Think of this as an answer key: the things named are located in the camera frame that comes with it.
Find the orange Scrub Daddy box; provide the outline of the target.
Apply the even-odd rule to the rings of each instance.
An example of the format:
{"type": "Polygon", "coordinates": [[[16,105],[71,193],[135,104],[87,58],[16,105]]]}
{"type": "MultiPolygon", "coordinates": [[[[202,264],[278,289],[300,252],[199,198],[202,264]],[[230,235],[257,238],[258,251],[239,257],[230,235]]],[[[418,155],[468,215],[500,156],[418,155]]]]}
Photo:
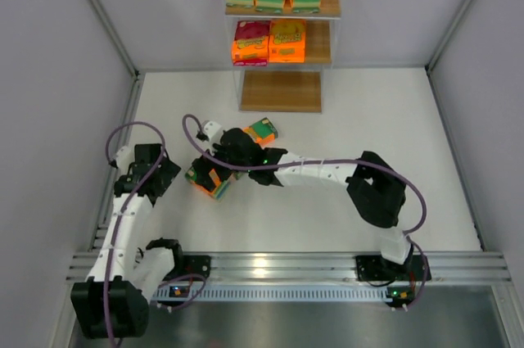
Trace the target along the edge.
{"type": "Polygon", "coordinates": [[[305,62],[306,22],[301,19],[275,19],[269,29],[270,63],[305,62]]]}

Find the pink Scrub Mommy box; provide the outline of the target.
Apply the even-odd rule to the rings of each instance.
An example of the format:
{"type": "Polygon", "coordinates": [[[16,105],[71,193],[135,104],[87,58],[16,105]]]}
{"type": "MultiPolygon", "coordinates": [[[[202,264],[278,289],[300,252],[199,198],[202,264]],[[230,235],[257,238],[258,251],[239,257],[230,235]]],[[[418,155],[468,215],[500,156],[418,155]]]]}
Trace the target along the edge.
{"type": "Polygon", "coordinates": [[[267,66],[269,63],[268,20],[240,20],[237,22],[231,47],[234,66],[267,66]]]}

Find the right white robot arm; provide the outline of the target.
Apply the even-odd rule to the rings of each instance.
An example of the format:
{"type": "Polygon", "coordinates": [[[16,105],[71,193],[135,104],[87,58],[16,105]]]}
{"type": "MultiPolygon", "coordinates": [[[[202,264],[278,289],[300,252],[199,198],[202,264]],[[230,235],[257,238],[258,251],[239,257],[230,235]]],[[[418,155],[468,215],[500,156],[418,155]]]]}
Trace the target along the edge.
{"type": "Polygon", "coordinates": [[[409,274],[413,245],[399,226],[406,183],[378,154],[366,151],[351,161],[315,160],[263,146],[242,129],[224,130],[211,121],[190,140],[208,147],[190,169],[192,181],[208,192],[239,174],[263,186],[343,188],[359,217],[377,230],[380,243],[377,260],[364,265],[360,279],[395,282],[409,274]]]}

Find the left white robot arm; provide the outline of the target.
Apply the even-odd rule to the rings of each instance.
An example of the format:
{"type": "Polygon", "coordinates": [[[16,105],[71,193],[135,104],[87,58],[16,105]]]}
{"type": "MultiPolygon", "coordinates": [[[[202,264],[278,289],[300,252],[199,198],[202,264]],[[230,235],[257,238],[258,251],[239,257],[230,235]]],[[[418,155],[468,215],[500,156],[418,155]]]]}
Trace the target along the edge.
{"type": "Polygon", "coordinates": [[[166,276],[183,268],[178,240],[160,237],[140,245],[157,200],[181,169],[160,143],[122,147],[111,165],[120,176],[106,237],[70,299],[86,338],[117,341],[145,333],[153,294],[166,276]]]}

